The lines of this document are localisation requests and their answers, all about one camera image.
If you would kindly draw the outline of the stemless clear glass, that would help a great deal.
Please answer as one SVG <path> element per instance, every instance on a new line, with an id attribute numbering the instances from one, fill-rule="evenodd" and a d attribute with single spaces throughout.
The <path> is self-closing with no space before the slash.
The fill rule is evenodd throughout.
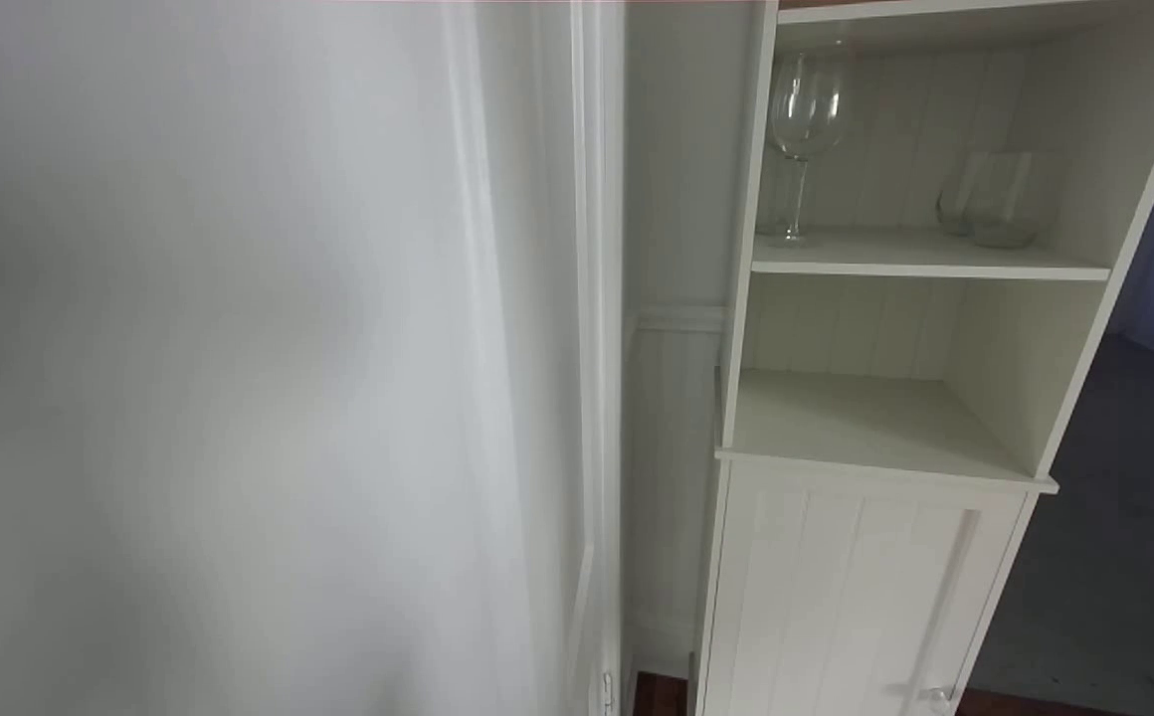
<path id="1" fill-rule="evenodd" d="M 974 248 L 1027 248 L 1036 238 L 1032 218 L 1032 173 L 1027 150 L 973 150 L 965 155 L 937 193 L 937 218 L 949 236 Z"/>

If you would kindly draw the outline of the clear wine glass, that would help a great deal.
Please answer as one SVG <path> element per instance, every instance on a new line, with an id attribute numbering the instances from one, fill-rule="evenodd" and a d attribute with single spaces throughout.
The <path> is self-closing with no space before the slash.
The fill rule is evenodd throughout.
<path id="1" fill-rule="evenodd" d="M 849 124 L 849 58 L 841 53 L 793 53 L 778 62 L 767 99 L 767 144 L 793 163 L 793 197 L 784 238 L 805 238 L 805 197 L 811 163 Z"/>

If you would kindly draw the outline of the white shelf cabinet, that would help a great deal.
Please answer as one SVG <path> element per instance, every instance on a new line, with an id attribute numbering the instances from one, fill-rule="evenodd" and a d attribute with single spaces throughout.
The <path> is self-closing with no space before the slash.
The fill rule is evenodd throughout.
<path id="1" fill-rule="evenodd" d="M 767 144 L 793 53 L 849 58 L 801 244 Z M 1027 248 L 939 225 L 973 150 L 1036 157 Z M 1154 0 L 760 0 L 710 582 L 730 464 L 954 476 L 1039 510 L 1152 213 Z"/>

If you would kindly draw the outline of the white cabinet door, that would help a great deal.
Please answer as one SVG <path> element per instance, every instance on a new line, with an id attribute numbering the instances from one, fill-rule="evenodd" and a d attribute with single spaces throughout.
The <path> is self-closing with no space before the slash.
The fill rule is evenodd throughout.
<path id="1" fill-rule="evenodd" d="M 1036 497 L 966 480 L 730 464 L 695 716 L 902 716 L 965 511 L 958 706 Z"/>

